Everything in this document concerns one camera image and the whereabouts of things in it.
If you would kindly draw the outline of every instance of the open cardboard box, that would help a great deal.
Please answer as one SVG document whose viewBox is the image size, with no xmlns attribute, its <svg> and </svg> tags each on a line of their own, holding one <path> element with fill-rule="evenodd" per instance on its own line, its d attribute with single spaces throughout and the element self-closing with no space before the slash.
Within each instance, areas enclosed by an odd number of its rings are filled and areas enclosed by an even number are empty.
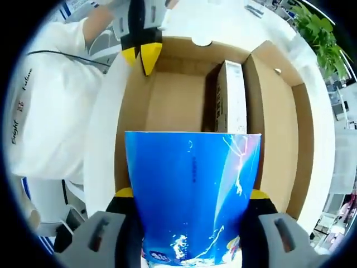
<svg viewBox="0 0 357 268">
<path fill-rule="evenodd" d="M 255 188 L 266 192 L 278 211 L 298 218 L 312 170 L 311 107 L 298 72 L 269 41 L 249 53 L 216 42 L 201 47 L 191 39 L 166 37 L 149 77 L 138 57 L 119 114 L 116 190 L 130 185 L 125 131 L 214 132 L 216 82 L 224 60 L 243 64 L 248 133 L 262 134 Z"/>
</svg>

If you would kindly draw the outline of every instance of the white shirt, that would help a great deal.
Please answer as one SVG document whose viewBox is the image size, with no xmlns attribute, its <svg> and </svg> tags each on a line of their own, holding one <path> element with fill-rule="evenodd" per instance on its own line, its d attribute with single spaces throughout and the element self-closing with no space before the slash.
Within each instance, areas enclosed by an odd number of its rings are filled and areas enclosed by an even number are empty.
<svg viewBox="0 0 357 268">
<path fill-rule="evenodd" d="M 27 52 L 83 56 L 84 21 L 46 24 Z M 11 171 L 28 178 L 83 183 L 84 137 L 104 75 L 94 66 L 42 52 L 25 56 L 16 76 L 8 138 Z"/>
</svg>

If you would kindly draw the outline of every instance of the cardboard box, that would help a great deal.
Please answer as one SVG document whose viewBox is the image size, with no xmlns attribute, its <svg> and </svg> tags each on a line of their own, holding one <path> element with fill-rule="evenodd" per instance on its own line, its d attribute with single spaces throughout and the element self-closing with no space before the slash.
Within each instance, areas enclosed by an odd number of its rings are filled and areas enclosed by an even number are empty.
<svg viewBox="0 0 357 268">
<path fill-rule="evenodd" d="M 191 39 L 165 37 L 149 77 L 138 57 L 119 114 L 116 190 L 130 185 L 126 130 L 214 132 L 216 83 L 224 60 L 242 64 L 248 133 L 262 134 L 255 188 L 266 192 L 279 211 L 289 207 L 290 215 L 297 218 L 312 171 L 311 107 L 298 72 L 269 41 L 249 53 L 217 42 L 199 47 Z"/>
<path fill-rule="evenodd" d="M 216 132 L 247 134 L 247 105 L 242 65 L 223 62 L 218 74 Z"/>
</svg>

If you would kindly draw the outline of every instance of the white box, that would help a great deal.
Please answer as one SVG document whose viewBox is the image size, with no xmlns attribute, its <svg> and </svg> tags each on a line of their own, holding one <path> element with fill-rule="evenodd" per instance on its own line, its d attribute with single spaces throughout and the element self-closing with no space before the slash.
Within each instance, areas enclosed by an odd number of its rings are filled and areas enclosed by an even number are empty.
<svg viewBox="0 0 357 268">
<path fill-rule="evenodd" d="M 247 104 L 242 65 L 225 60 L 218 74 L 216 132 L 247 134 Z"/>
</svg>

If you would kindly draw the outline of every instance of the box flap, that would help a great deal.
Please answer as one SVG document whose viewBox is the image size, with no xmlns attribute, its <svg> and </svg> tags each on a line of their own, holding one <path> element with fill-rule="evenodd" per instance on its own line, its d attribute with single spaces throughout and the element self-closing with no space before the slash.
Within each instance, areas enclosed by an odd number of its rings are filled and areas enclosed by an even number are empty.
<svg viewBox="0 0 357 268">
<path fill-rule="evenodd" d="M 252 54 L 243 65 L 249 133 L 261 133 L 255 188 L 266 192 L 280 212 L 290 201 L 298 158 L 298 125 L 291 87 Z"/>
<path fill-rule="evenodd" d="M 302 206 L 305 202 L 313 164 L 314 138 L 313 138 L 313 119 L 311 112 L 310 99 L 304 84 L 293 87 L 295 99 L 297 124 L 299 133 L 299 151 L 297 170 L 294 186 L 287 213 L 298 219 Z"/>
<path fill-rule="evenodd" d="M 209 46 L 197 46 L 190 38 L 163 37 L 160 57 L 175 57 L 220 64 L 224 60 L 244 63 L 249 52 L 238 47 L 212 42 Z"/>
<path fill-rule="evenodd" d="M 252 55 L 259 57 L 270 68 L 280 69 L 280 76 L 290 87 L 303 84 L 303 80 L 295 67 L 270 41 L 265 41 L 254 49 Z"/>
<path fill-rule="evenodd" d="M 142 131 L 145 129 L 146 114 L 149 106 L 151 85 L 155 71 L 145 76 L 141 57 L 138 56 L 129 75 L 119 112 L 117 137 L 115 140 L 115 191 L 129 187 L 124 131 Z"/>
</svg>

